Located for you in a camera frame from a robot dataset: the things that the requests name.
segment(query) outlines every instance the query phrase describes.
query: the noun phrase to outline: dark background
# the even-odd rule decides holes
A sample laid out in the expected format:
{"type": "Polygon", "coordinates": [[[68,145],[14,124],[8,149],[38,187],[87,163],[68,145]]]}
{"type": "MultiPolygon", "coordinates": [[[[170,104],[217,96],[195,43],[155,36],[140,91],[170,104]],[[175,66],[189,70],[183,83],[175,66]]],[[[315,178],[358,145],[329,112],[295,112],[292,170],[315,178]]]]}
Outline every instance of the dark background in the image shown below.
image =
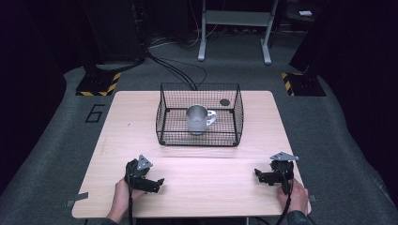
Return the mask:
{"type": "MultiPolygon", "coordinates": [[[[192,3],[198,22],[200,2],[192,3]]],[[[220,8],[220,2],[214,1],[210,7],[220,8]]],[[[257,10],[268,7],[264,2],[228,1],[225,9],[257,10]]],[[[188,36],[185,32],[195,29],[188,1],[150,0],[147,5],[153,30],[184,39],[188,36]]],[[[380,172],[395,204],[398,203],[398,170],[394,168],[398,155],[397,9],[397,3],[392,1],[373,4],[359,0],[330,1],[292,59],[292,66],[304,70],[314,63],[314,55],[321,52],[318,56],[322,60],[317,62],[319,74],[339,99],[350,133],[367,160],[380,172]]],[[[82,66],[82,43],[85,57],[98,64],[106,59],[105,53],[112,56],[112,51],[104,51],[99,43],[93,24],[100,27],[123,27],[123,24],[118,20],[106,24],[90,21],[77,0],[7,0],[1,1],[0,10],[3,81],[0,191],[3,191],[62,100],[66,88],[63,74],[82,66]]],[[[125,41],[117,44],[131,45],[125,41]]],[[[134,52],[130,54],[128,59],[134,57],[134,52]]]]}

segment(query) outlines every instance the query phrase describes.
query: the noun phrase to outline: hand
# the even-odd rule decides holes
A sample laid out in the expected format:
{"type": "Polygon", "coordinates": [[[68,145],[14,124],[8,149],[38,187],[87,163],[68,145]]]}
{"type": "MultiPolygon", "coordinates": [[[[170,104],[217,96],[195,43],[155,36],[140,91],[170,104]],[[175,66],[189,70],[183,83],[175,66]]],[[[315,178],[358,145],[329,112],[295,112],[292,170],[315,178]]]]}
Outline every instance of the hand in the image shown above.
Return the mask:
{"type": "MultiPolygon", "coordinates": [[[[293,178],[293,191],[290,196],[291,202],[287,212],[299,210],[305,216],[308,214],[308,189],[305,188],[301,183],[293,178]]],[[[286,205],[287,195],[283,193],[282,187],[278,188],[278,200],[282,208],[286,205]]]]}
{"type": "MultiPolygon", "coordinates": [[[[142,190],[134,189],[131,193],[132,201],[135,202],[139,197],[145,195],[146,192],[142,190]]],[[[122,218],[126,215],[129,210],[129,186],[121,179],[115,185],[114,201],[112,202],[112,208],[107,218],[113,220],[115,223],[120,223],[122,218]]]]}

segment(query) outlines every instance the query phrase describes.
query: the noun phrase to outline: black wire basket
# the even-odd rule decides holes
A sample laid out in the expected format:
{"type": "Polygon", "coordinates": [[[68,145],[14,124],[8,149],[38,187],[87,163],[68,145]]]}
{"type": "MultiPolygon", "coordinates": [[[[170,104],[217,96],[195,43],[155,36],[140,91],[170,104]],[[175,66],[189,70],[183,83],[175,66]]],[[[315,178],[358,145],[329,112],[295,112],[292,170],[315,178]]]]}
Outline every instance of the black wire basket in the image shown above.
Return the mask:
{"type": "Polygon", "coordinates": [[[161,84],[161,102],[156,118],[160,144],[238,146],[242,130],[243,102],[237,83],[161,84]],[[199,135],[188,131],[186,116],[187,109],[197,104],[218,115],[217,120],[199,135]]]}

